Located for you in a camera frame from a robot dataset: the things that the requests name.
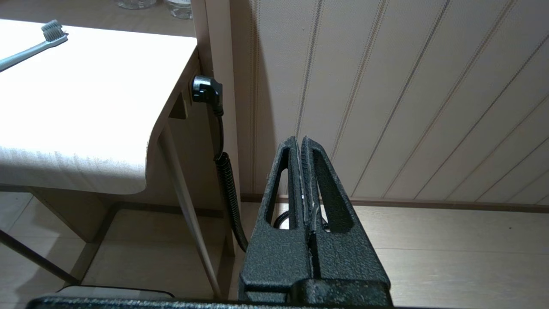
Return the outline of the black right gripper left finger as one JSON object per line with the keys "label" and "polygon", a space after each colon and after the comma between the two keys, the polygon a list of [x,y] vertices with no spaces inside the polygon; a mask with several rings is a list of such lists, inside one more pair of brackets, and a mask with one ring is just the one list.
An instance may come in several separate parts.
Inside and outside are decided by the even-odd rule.
{"label": "black right gripper left finger", "polygon": [[[288,172],[290,228],[273,227],[281,174]],[[295,137],[277,149],[238,280],[239,301],[286,301],[294,283],[310,277],[299,147]]]}

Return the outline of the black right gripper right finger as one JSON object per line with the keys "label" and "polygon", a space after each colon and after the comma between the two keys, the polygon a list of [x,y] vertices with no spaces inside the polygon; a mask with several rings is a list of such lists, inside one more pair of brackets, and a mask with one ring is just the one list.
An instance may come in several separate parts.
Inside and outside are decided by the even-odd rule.
{"label": "black right gripper right finger", "polygon": [[324,148],[302,141],[312,278],[302,280],[302,303],[390,306],[391,283]]}

